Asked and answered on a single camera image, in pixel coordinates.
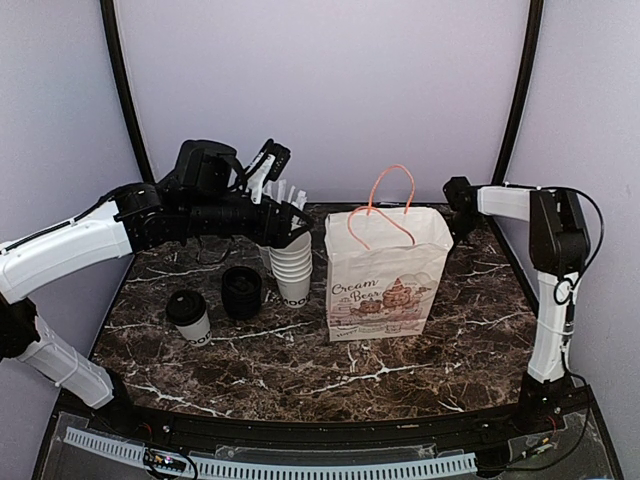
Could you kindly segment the stack of black cup lids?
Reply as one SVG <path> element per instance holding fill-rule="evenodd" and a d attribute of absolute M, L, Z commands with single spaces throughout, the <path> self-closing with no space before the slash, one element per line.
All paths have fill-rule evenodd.
<path fill-rule="evenodd" d="M 262 277 L 245 266 L 227 269 L 221 278 L 221 300 L 224 310 L 234 320 L 256 316 L 262 305 Z"/>

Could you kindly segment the printed paper takeout bag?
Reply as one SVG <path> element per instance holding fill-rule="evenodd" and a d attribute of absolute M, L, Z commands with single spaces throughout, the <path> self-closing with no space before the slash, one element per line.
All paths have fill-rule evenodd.
<path fill-rule="evenodd" d="M 325 220 L 326 320 L 332 342 L 423 332 L 454 241 L 434 208 L 366 205 Z"/>

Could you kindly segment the single white paper cup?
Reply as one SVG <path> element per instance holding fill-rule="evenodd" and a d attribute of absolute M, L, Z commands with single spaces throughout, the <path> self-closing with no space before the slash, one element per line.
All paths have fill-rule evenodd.
<path fill-rule="evenodd" d="M 211 324 L 207 313 L 204 313 L 189 325 L 177 325 L 176 328 L 187 342 L 194 347 L 203 347 L 211 340 Z"/>

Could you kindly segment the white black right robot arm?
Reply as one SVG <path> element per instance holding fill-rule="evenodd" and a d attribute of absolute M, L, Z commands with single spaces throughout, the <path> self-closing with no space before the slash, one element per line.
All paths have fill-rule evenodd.
<path fill-rule="evenodd" d="M 462 176 L 443 186 L 454 211 L 450 230 L 456 244 L 481 216 L 505 217 L 529 225 L 529 257 L 537 272 L 539 308 L 534 349 L 521 382 L 510 424 L 530 434 L 556 414 L 573 388 L 568 360 L 574 334 L 575 304 L 581 280 L 600 245 L 591 237 L 581 199 L 587 194 L 564 186 L 474 186 Z"/>

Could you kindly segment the stack of white paper cups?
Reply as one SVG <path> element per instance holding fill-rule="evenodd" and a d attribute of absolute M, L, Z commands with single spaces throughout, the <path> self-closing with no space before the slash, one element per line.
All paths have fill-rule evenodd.
<path fill-rule="evenodd" d="M 282 249 L 271 248 L 271 269 L 283 302 L 289 308 L 303 307 L 309 300 L 313 271 L 311 234 L 303 234 Z"/>

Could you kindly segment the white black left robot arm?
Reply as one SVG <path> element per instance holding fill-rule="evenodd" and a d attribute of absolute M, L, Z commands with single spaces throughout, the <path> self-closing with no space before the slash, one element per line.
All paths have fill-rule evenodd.
<path fill-rule="evenodd" d="M 120 436 L 141 427 L 118 374 L 101 367 L 65 334 L 89 320 L 78 335 L 96 335 L 106 312 L 101 282 L 81 286 L 78 274 L 103 271 L 168 242 L 194 237 L 244 236 L 260 246 L 285 247 L 309 231 L 311 218 L 290 202 L 253 198 L 240 190 L 198 198 L 182 187 L 129 184 L 87 210 L 19 240 L 1 245 L 1 355 L 37 370 L 55 386 L 101 412 Z"/>

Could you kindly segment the single black cup lid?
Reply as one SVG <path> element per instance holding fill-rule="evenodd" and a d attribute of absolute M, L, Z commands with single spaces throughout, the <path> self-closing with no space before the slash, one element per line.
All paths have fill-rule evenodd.
<path fill-rule="evenodd" d="M 169 298 L 165 312 L 168 321 L 175 326 L 189 326 L 206 313 L 206 301 L 197 291 L 179 290 Z"/>

